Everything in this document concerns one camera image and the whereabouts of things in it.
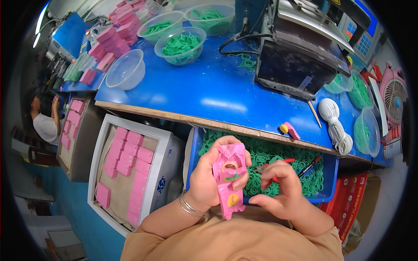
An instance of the electric fan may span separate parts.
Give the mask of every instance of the electric fan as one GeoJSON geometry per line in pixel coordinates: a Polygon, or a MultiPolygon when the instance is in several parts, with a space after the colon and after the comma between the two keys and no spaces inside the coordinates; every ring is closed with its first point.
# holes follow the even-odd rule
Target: electric fan
{"type": "Polygon", "coordinates": [[[400,75],[402,75],[400,67],[393,70],[391,62],[386,62],[379,90],[385,104],[388,129],[401,124],[403,103],[408,97],[405,80],[400,75]]]}

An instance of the silver bangle bracelet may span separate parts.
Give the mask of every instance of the silver bangle bracelet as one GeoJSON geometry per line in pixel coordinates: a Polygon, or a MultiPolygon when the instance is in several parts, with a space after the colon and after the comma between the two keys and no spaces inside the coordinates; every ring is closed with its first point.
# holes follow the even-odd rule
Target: silver bangle bracelet
{"type": "Polygon", "coordinates": [[[194,217],[197,217],[197,218],[204,217],[206,215],[206,212],[205,213],[199,212],[187,203],[186,199],[184,198],[184,193],[186,192],[187,190],[183,190],[180,197],[178,198],[178,202],[181,208],[194,217]]]}

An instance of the blue workbench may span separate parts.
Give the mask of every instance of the blue workbench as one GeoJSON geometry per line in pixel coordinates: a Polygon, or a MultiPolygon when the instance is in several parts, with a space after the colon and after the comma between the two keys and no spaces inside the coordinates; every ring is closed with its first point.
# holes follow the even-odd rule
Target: blue workbench
{"type": "MultiPolygon", "coordinates": [[[[199,59],[184,67],[173,66],[156,56],[154,47],[143,41],[133,48],[144,51],[144,79],[129,91],[109,88],[104,80],[95,100],[174,112],[280,135],[278,127],[289,122],[302,141],[333,148],[328,124],[317,112],[322,124],[319,128],[306,101],[254,84],[254,72],[238,68],[241,57],[228,58],[218,52],[218,47],[232,35],[207,37],[199,59]]],[[[232,42],[224,50],[242,51],[248,50],[248,47],[245,43],[232,42]]],[[[316,111],[323,98],[331,98],[338,104],[339,120],[353,137],[353,124],[361,111],[353,107],[345,92],[331,94],[323,88],[316,94],[316,101],[312,102],[316,111]]],[[[355,144],[350,154],[372,160],[355,144]]],[[[383,158],[382,148],[374,161],[389,167],[393,164],[392,159],[383,158]]]]}
{"type": "Polygon", "coordinates": [[[104,76],[105,73],[97,71],[96,76],[90,85],[86,85],[80,81],[66,81],[61,85],[62,89],[57,89],[56,91],[97,91],[104,76]]]}

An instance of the orange shirt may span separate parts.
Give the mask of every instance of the orange shirt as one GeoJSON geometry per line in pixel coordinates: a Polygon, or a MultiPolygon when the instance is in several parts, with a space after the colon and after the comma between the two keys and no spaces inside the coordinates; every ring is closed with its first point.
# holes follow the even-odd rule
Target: orange shirt
{"type": "Polygon", "coordinates": [[[121,261],[344,260],[336,227],[304,236],[273,222],[212,217],[168,239],[148,233],[126,236],[121,261]]]}

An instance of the woman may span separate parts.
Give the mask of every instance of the woman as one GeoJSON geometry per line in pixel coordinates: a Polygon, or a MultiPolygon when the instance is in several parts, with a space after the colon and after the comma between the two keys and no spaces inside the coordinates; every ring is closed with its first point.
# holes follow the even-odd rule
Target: woman
{"type": "Polygon", "coordinates": [[[25,94],[25,114],[29,124],[44,141],[56,146],[64,122],[64,119],[59,120],[58,107],[59,99],[55,97],[52,102],[51,117],[48,117],[39,112],[41,101],[37,88],[30,88],[25,94]]]}
{"type": "MultiPolygon", "coordinates": [[[[344,259],[334,221],[302,196],[298,176],[281,160],[261,174],[262,189],[277,177],[280,195],[256,195],[249,202],[261,208],[247,206],[231,220],[222,219],[219,207],[214,207],[219,198],[212,164],[217,145],[237,142],[233,136],[222,137],[202,155],[190,176],[190,189],[180,196],[189,207],[175,200],[152,212],[136,233],[126,236],[121,261],[344,259]],[[209,220],[198,224],[205,214],[209,220]],[[280,220],[288,220],[295,230],[278,224],[280,220]]],[[[251,166],[248,152],[245,163],[251,166]]],[[[247,180],[248,173],[234,181],[234,190],[242,189],[247,180]]]]}

